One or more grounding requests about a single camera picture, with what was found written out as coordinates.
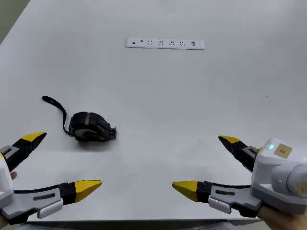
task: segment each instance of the tape measure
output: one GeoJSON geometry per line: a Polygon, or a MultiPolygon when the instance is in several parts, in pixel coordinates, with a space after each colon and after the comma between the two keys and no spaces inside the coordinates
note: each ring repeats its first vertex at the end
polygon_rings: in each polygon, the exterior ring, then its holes
{"type": "Polygon", "coordinates": [[[63,130],[68,135],[80,141],[107,141],[116,138],[116,128],[99,114],[89,112],[78,112],[74,114],[69,123],[68,131],[65,129],[66,110],[55,99],[43,96],[45,102],[59,108],[63,112],[63,130]]]}

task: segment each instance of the tape measure strap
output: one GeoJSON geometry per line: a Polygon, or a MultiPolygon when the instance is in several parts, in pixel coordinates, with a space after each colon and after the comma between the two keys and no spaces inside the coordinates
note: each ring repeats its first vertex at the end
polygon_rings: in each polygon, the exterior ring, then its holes
{"type": "Polygon", "coordinates": [[[64,107],[59,102],[57,102],[57,100],[55,100],[51,97],[43,96],[42,99],[45,102],[59,108],[62,111],[62,113],[63,113],[63,130],[64,130],[65,133],[67,133],[68,135],[71,136],[71,134],[65,129],[65,122],[66,122],[67,113],[66,113],[66,110],[64,109],[64,107]]]}

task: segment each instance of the table surface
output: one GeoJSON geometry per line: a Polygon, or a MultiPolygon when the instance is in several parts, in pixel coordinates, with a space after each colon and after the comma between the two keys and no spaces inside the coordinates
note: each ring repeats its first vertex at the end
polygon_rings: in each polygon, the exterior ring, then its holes
{"type": "Polygon", "coordinates": [[[306,151],[305,11],[303,0],[31,0],[0,46],[0,138],[48,135],[14,187],[103,180],[43,220],[239,218],[171,182],[249,184],[218,135],[306,151]],[[202,39],[207,49],[125,48],[128,37],[202,39]],[[78,143],[42,95],[70,116],[102,115],[117,139],[78,143]]]}

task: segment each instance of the yellow label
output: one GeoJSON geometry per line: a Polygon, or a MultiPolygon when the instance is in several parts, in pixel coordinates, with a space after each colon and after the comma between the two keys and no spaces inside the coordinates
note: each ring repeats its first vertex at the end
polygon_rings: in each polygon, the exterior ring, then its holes
{"type": "Polygon", "coordinates": [[[275,150],[274,154],[282,158],[287,159],[292,151],[292,148],[283,144],[280,144],[275,150]]]}
{"type": "Polygon", "coordinates": [[[298,183],[296,187],[297,187],[297,194],[299,196],[307,194],[307,182],[306,181],[298,183]]]}

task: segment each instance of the electrical outlet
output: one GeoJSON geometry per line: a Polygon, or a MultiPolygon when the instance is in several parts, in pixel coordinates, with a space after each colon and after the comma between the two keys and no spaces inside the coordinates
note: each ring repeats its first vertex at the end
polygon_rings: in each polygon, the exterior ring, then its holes
{"type": "Polygon", "coordinates": [[[202,40],[165,39],[165,38],[128,38],[129,48],[159,48],[159,49],[205,49],[202,40]]]}

